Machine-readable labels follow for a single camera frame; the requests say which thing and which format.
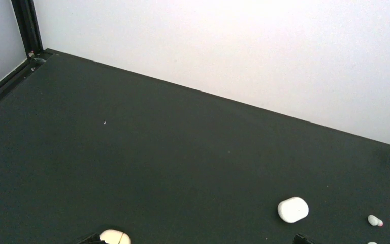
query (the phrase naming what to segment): small white object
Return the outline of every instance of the small white object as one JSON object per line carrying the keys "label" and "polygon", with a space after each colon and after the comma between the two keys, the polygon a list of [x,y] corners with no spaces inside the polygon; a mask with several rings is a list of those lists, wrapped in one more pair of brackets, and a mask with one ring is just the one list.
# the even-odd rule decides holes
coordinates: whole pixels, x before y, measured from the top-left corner
{"label": "small white object", "polygon": [[383,225],[383,221],[374,215],[369,215],[369,217],[367,219],[372,226],[382,226]]}
{"label": "small white object", "polygon": [[291,197],[282,201],[277,207],[279,216],[288,223],[294,223],[309,214],[309,206],[299,197]]}
{"label": "small white object", "polygon": [[101,233],[100,240],[107,244],[131,244],[129,236],[118,230],[106,230]]}

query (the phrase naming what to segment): black object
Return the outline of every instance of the black object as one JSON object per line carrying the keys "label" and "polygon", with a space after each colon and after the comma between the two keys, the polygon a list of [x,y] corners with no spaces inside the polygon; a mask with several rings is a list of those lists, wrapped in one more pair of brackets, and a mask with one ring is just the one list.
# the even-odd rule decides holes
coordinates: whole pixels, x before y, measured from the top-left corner
{"label": "black object", "polygon": [[321,244],[321,243],[315,242],[312,238],[308,236],[303,236],[302,234],[296,234],[294,237],[293,244]]}
{"label": "black object", "polygon": [[75,240],[68,242],[67,244],[106,244],[105,241],[100,240],[100,236],[97,233],[90,233],[79,237]]}
{"label": "black object", "polygon": [[43,51],[40,29],[38,27],[37,15],[35,13],[33,0],[11,0],[14,13],[19,25],[20,34],[23,40],[26,56],[29,53],[39,55]]}

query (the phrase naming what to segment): black table surface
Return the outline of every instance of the black table surface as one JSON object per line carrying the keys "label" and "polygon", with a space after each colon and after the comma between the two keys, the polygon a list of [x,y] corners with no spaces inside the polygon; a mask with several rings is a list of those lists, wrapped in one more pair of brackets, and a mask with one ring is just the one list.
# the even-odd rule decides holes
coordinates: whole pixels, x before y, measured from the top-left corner
{"label": "black table surface", "polygon": [[[310,213],[288,224],[277,205],[293,196]],[[390,243],[390,145],[54,54],[0,102],[0,243],[106,228],[132,243]]]}

